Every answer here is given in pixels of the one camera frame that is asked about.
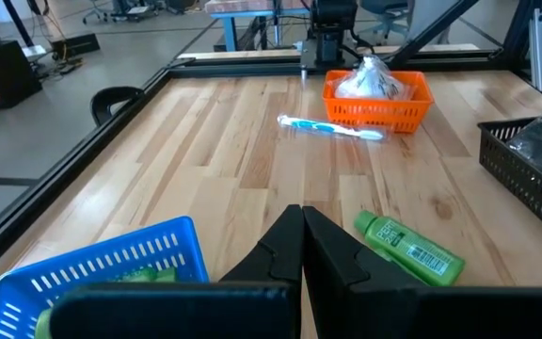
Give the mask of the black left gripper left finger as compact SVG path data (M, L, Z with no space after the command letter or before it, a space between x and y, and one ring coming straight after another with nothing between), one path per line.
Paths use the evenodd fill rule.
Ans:
M287 205L254 248L222 281L289 282L301 284L304 215L297 204Z

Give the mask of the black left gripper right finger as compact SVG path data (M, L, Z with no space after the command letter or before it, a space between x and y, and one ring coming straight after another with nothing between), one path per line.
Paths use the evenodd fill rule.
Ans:
M315 264L306 268L324 269L332 279L346 288L392 289L425 287L425 283L397 265L392 259L363 245L341 226L312 206L304 206Z

